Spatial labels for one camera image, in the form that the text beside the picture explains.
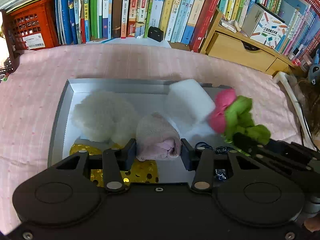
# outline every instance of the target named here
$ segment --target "bed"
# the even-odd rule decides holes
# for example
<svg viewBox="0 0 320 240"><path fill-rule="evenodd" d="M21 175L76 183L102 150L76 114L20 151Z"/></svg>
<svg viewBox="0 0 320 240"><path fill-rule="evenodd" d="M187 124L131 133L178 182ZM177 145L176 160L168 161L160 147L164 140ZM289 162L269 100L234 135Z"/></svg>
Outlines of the bed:
<svg viewBox="0 0 320 240"><path fill-rule="evenodd" d="M301 143L286 95L272 76L197 53L154 46L86 44L26 51L17 71L1 82L0 231L19 223L15 188L47 167L58 101L67 79L131 78L228 85L253 99L252 115L276 140Z"/></svg>

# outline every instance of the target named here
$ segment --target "white sponge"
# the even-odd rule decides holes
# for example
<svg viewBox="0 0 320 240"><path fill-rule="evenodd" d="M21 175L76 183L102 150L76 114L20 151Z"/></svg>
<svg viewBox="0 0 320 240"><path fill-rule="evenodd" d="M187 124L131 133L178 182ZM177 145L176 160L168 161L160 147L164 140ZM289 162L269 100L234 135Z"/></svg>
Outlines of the white sponge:
<svg viewBox="0 0 320 240"><path fill-rule="evenodd" d="M116 93L95 91L75 105L72 120L91 141L111 139L125 146L136 136L139 116L133 106Z"/></svg>
<svg viewBox="0 0 320 240"><path fill-rule="evenodd" d="M215 104L197 81L188 79L169 86L165 109L180 134L185 134L203 122Z"/></svg>

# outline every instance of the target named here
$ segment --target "cardboard box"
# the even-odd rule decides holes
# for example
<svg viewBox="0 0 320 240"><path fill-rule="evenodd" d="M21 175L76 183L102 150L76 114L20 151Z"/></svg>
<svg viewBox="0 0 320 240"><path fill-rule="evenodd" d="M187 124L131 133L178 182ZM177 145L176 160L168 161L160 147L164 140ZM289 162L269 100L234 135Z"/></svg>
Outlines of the cardboard box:
<svg viewBox="0 0 320 240"><path fill-rule="evenodd" d="M278 15L260 4L253 4L241 29L250 39L274 49L287 28Z"/></svg>

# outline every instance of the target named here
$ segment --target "red plastic basket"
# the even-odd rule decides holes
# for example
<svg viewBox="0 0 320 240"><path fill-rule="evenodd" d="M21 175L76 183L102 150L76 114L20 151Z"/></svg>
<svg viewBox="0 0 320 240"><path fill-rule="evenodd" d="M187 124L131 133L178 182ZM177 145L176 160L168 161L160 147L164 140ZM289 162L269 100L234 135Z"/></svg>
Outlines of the red plastic basket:
<svg viewBox="0 0 320 240"><path fill-rule="evenodd" d="M39 0L9 13L15 49L39 50L59 46L54 15L54 0Z"/></svg>

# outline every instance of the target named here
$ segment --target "white fluffy toy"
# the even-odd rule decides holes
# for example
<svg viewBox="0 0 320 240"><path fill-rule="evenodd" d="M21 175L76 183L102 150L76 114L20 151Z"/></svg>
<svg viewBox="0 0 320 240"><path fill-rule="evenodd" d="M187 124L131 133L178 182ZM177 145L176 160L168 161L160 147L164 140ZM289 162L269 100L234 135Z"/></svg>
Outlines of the white fluffy toy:
<svg viewBox="0 0 320 240"><path fill-rule="evenodd" d="M95 91L75 105L72 120L90 141L112 140L123 147L135 138L139 116L116 93Z"/></svg>

